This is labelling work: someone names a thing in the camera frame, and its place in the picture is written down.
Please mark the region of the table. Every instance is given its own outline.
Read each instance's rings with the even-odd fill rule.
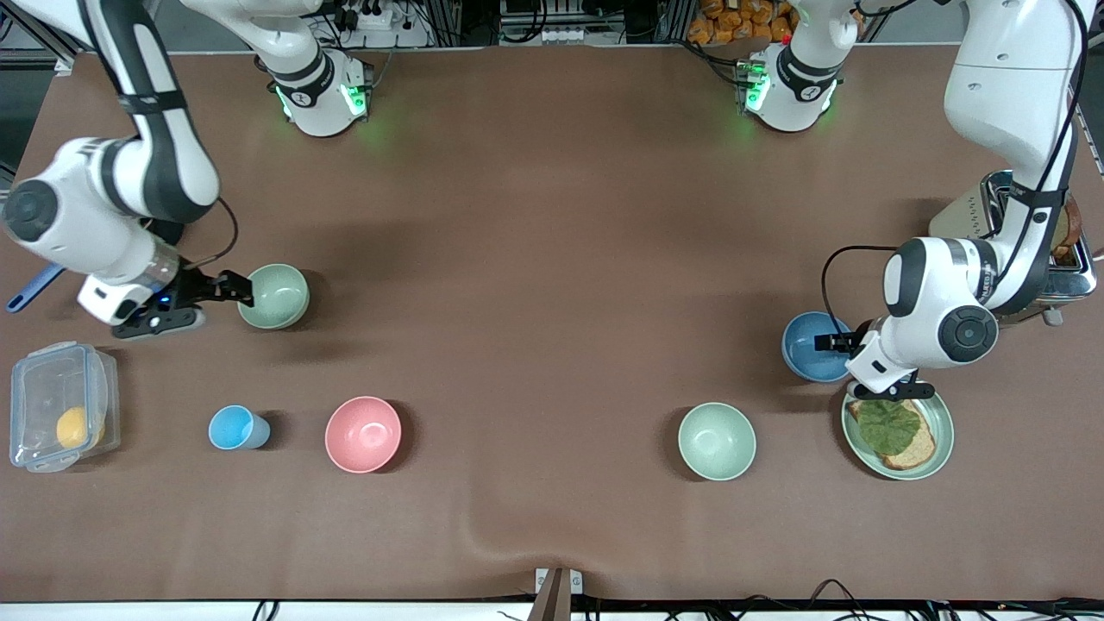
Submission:
[[[315,304],[282,333],[210,304],[202,330],[117,343],[70,274],[0,318],[3,368],[59,340],[110,349],[124,417],[116,452],[0,469],[0,599],[489,597],[545,566],[605,598],[799,598],[828,577],[862,598],[1098,594],[1100,297],[924,373],[957,438],[915,483],[863,470],[840,387],[805,385],[778,352],[786,322],[820,306],[832,250],[921,234],[1002,167],[943,118],[954,54],[858,49],[826,118],[782,135],[681,50],[404,53],[371,122],[328,139],[280,119],[250,56],[174,57],[242,223],[220,266],[291,263]],[[21,173],[66,139],[129,130],[82,59]],[[1101,178],[1087,149],[1075,168],[1091,235]],[[227,235],[212,211],[181,249]],[[4,292],[42,266],[13,243],[0,262]],[[852,325],[884,312],[882,263],[832,267]],[[358,394],[406,425],[383,474],[342,473],[322,446]],[[758,435],[730,483],[694,480],[672,445],[711,400]],[[269,417],[268,449],[210,446],[232,402]]]

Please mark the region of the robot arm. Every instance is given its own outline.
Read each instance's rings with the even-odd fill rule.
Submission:
[[[276,82],[288,118],[310,136],[332,136],[368,115],[370,66],[322,50],[300,18],[322,0],[182,0],[238,35]]]
[[[119,327],[162,293],[166,323],[132,334],[197,327],[200,299],[252,303],[248,281],[224,273],[233,292],[182,269],[171,245],[139,219],[194,222],[219,198],[219,176],[200,145],[172,66],[140,3],[130,0],[25,2],[24,9],[95,48],[138,136],[78,138],[59,149],[40,175],[12,190],[3,207],[8,233],[23,248],[87,274],[78,301]],[[185,298],[178,299],[184,292]],[[187,307],[181,314],[176,306]]]
[[[744,107],[774,129],[802,131],[828,109],[836,75],[859,39],[859,24],[851,17],[854,0],[790,0],[790,4],[802,17],[794,36],[788,44],[772,43],[752,55],[766,67],[766,77],[744,93]]]
[[[963,137],[1012,166],[1004,225],[989,240],[917,238],[893,254],[889,315],[836,344],[851,351],[857,397],[900,398],[898,382],[920,368],[980,359],[997,341],[996,317],[1022,310],[1044,287],[1076,147],[1064,123],[1066,85],[1094,8],[1076,3],[1081,15],[1062,0],[970,4],[944,109]]]

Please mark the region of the green bowl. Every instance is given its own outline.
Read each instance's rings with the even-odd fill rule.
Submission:
[[[690,470],[710,481],[730,481],[755,459],[755,430],[740,410],[702,403],[679,425],[679,452]]]
[[[947,404],[943,402],[943,398],[938,394],[931,399],[916,399],[913,401],[916,404],[916,409],[920,410],[921,415],[927,420],[927,427],[932,430],[932,438],[935,439],[935,454],[932,455],[932,459],[912,470],[893,470],[882,463],[882,459],[878,456],[878,453],[862,440],[862,435],[859,434],[858,421],[847,410],[847,404],[852,401],[854,401],[854,398],[850,394],[843,398],[843,435],[847,436],[847,443],[851,445],[851,451],[854,451],[856,456],[862,463],[867,464],[867,467],[870,470],[896,481],[919,481],[940,472],[940,469],[951,459],[951,450],[955,445],[955,425],[951,421],[951,410],[947,409]]]
[[[278,330],[298,322],[310,304],[310,290],[302,273],[290,265],[273,263],[250,274],[253,307],[238,303],[237,312],[255,328]]]

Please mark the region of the container lid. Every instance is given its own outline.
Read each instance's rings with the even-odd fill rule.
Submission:
[[[73,341],[40,349],[11,372],[11,463],[31,472],[68,467],[95,446],[107,413],[96,350]]]

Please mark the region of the yellow fruit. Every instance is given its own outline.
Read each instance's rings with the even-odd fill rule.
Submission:
[[[96,441],[93,445],[99,443],[104,438],[104,428],[100,427],[96,432]],[[77,446],[84,444],[85,440],[88,439],[88,420],[85,415],[84,408],[76,406],[65,410],[62,418],[57,419],[57,442],[65,449],[76,449]]]

